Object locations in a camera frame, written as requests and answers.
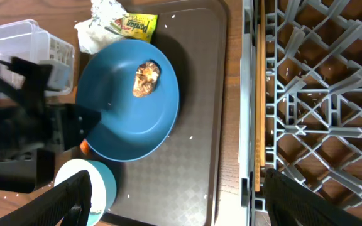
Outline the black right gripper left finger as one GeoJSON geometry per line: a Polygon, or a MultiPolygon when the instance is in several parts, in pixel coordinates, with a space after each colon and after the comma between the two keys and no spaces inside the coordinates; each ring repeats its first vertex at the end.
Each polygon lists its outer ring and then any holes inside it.
{"type": "Polygon", "coordinates": [[[91,208],[92,185],[88,171],[81,170],[57,186],[0,218],[5,225],[86,226],[91,208]]]}

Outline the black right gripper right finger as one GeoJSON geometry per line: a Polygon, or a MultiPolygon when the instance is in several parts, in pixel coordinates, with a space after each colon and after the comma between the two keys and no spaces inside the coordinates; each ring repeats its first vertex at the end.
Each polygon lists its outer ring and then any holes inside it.
{"type": "Polygon", "coordinates": [[[275,169],[266,171],[264,194],[272,225],[362,225],[362,219],[331,205],[275,169]]]}

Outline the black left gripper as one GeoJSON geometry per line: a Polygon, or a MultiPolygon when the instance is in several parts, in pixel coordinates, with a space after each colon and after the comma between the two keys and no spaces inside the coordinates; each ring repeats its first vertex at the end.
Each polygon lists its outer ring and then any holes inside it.
{"type": "MultiPolygon", "coordinates": [[[[46,112],[45,90],[59,64],[33,63],[12,57],[0,60],[8,70],[24,76],[17,89],[0,78],[0,161],[45,147],[53,129],[46,112]]],[[[78,146],[100,122],[101,113],[77,104],[58,107],[63,150],[78,146]]]]}

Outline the orange carrot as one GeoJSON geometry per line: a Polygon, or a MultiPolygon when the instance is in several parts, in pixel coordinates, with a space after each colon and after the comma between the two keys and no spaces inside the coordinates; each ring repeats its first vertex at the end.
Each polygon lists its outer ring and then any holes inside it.
{"type": "Polygon", "coordinates": [[[90,146],[85,139],[81,142],[79,148],[84,155],[88,155],[90,152],[90,146]]]}

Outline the blue plate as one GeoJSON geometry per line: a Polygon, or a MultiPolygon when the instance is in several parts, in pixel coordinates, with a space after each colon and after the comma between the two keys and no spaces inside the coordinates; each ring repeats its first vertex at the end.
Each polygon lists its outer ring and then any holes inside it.
{"type": "Polygon", "coordinates": [[[97,53],[80,76],[75,102],[101,113],[86,137],[90,148],[111,161],[144,158],[166,140],[180,108],[177,76],[168,58],[140,40],[115,42],[97,53]],[[137,68],[153,61],[160,69],[154,91],[133,95],[137,68]]]}

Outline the grey dishwasher rack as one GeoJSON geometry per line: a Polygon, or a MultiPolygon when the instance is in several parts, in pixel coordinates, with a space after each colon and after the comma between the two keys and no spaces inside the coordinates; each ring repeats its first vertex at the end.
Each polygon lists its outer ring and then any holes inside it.
{"type": "Polygon", "coordinates": [[[267,169],[362,218],[362,1],[265,1],[265,166],[255,192],[256,37],[242,3],[239,179],[247,225],[267,221],[267,169]]]}

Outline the black plastic bin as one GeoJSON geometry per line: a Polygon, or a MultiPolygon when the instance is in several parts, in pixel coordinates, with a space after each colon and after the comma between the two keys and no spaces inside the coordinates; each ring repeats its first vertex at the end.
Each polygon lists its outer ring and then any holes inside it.
{"type": "Polygon", "coordinates": [[[39,149],[0,161],[0,190],[31,193],[54,178],[55,153],[39,149]]]}

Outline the light blue rice bowl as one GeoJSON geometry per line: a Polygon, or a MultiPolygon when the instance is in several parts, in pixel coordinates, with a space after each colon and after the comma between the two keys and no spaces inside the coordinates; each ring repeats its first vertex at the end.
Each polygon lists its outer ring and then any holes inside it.
{"type": "Polygon", "coordinates": [[[81,170],[87,170],[91,178],[91,208],[87,226],[94,226],[110,210],[116,199],[116,180],[112,171],[101,162],[71,159],[59,169],[54,186],[81,170]]]}

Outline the brown food scrap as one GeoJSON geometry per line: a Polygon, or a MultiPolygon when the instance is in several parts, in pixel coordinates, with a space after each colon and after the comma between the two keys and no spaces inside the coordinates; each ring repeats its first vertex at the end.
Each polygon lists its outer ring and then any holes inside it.
{"type": "Polygon", "coordinates": [[[136,70],[133,95],[135,97],[150,95],[155,90],[159,76],[160,69],[156,63],[147,61],[141,64],[136,70]]]}

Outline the white crumpled napkin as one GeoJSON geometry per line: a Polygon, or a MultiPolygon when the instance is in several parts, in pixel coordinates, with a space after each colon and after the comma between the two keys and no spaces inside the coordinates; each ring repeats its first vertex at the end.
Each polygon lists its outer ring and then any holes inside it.
{"type": "Polygon", "coordinates": [[[79,48],[82,53],[93,55],[106,46],[125,39],[125,37],[114,34],[102,26],[91,25],[91,22],[92,20],[89,19],[74,26],[77,30],[79,48]]]}

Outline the clear plastic bin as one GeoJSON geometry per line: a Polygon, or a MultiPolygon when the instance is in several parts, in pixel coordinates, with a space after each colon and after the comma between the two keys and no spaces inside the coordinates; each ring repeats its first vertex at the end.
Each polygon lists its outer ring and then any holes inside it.
{"type": "Polygon", "coordinates": [[[11,57],[33,63],[56,60],[70,67],[63,87],[47,90],[47,96],[71,93],[74,83],[74,53],[73,45],[39,27],[33,19],[0,25],[0,60],[8,62],[11,57]]]}

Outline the wooden chopstick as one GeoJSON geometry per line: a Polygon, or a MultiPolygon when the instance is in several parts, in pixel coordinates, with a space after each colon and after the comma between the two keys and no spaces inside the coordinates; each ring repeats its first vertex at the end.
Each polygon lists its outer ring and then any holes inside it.
{"type": "Polygon", "coordinates": [[[260,25],[257,25],[257,37],[256,37],[256,86],[255,86],[255,117],[256,117],[256,127],[255,127],[255,192],[260,191],[260,121],[261,121],[261,97],[260,97],[260,34],[261,28],[260,25]]]}
{"type": "Polygon", "coordinates": [[[265,1],[261,0],[261,33],[260,33],[260,41],[261,41],[261,166],[264,167],[266,163],[266,152],[265,152],[265,131],[266,131],[266,66],[265,66],[265,58],[266,58],[266,19],[265,19],[265,1]]]}

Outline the brown serving tray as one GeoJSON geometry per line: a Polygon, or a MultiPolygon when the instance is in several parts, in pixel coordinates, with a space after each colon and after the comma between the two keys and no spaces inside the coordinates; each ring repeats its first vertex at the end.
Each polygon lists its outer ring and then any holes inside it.
{"type": "Polygon", "coordinates": [[[214,225],[227,42],[223,1],[124,1],[158,16],[152,43],[172,64],[178,118],[149,156],[106,161],[117,180],[103,225],[214,225]]]}

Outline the foil snack wrapper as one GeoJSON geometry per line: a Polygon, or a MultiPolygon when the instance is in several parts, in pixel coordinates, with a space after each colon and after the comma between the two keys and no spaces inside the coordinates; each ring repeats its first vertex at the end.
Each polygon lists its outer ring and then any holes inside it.
{"type": "Polygon", "coordinates": [[[92,25],[127,38],[151,42],[158,15],[129,13],[115,0],[92,0],[92,25]]]}

